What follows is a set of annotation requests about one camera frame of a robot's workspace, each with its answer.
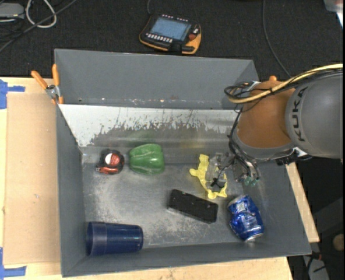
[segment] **black carpet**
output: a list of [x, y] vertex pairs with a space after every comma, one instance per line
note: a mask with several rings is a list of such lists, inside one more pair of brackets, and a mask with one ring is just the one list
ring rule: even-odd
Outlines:
[[[58, 11], [73, 0], [49, 1]], [[8, 44], [0, 52], [0, 76], [30, 76], [35, 69], [51, 77], [55, 48], [154, 53], [138, 38], [149, 18], [147, 2], [76, 1], [58, 15], [54, 27], [35, 27]], [[261, 80], [270, 75], [285, 80], [343, 60], [343, 29], [323, 0], [151, 0], [149, 8], [200, 23], [202, 41], [195, 56], [251, 59]], [[29, 13], [35, 22], [51, 14], [42, 0], [36, 0]], [[8, 29], [32, 26], [27, 21], [18, 24], [21, 27], [0, 26], [0, 37], [12, 39], [19, 34]], [[6, 43], [0, 40], [0, 49]]]

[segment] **black object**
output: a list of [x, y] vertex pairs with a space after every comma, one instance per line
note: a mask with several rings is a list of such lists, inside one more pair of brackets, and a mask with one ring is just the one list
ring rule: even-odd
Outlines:
[[217, 204], [180, 190], [172, 190], [168, 207], [206, 223], [217, 220]]
[[96, 171], [104, 174], [117, 174], [122, 171], [125, 157], [114, 149], [105, 149], [101, 152], [101, 158], [96, 165]]
[[139, 40], [161, 51], [196, 53], [201, 41], [200, 24], [182, 17], [153, 14], [139, 35]]

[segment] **yellow cable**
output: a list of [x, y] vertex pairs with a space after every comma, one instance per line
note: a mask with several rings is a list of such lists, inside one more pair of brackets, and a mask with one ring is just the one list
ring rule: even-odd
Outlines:
[[301, 80], [303, 78], [306, 78], [308, 76], [316, 74], [317, 72], [325, 71], [325, 70], [328, 70], [328, 69], [339, 69], [339, 68], [343, 68], [343, 64], [332, 64], [332, 65], [322, 66], [322, 67], [319, 67], [319, 68], [314, 68], [314, 69], [306, 71], [306, 72], [304, 72], [304, 73], [302, 73], [300, 75], [297, 75], [297, 76], [295, 76], [293, 78], [290, 78], [289, 80], [286, 80], [286, 81], [280, 83], [279, 85], [276, 85], [275, 87], [272, 87], [271, 89], [266, 90], [264, 92], [261, 92], [261, 93], [259, 93], [257, 95], [249, 96], [249, 97], [242, 97], [242, 98], [239, 98], [239, 99], [235, 99], [233, 97], [228, 97], [228, 99], [229, 99], [230, 102], [235, 103], [235, 104], [252, 102], [254, 100], [260, 99], [261, 97], [265, 97], [267, 95], [270, 95], [271, 93], [273, 93], [273, 92], [275, 92], [275, 91], [285, 87], [288, 84], [294, 83], [294, 82], [296, 82], [298, 80]]

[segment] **green plastic pepper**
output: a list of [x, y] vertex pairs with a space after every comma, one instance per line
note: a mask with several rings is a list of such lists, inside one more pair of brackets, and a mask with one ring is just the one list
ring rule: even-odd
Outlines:
[[165, 161], [159, 144], [149, 143], [130, 150], [130, 168], [138, 173], [153, 175], [162, 173]]

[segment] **gray cylinder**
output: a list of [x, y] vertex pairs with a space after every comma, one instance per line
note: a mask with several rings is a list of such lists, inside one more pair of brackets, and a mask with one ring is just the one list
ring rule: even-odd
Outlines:
[[343, 158], [343, 74], [321, 76], [299, 85], [285, 113], [293, 144], [311, 156]]

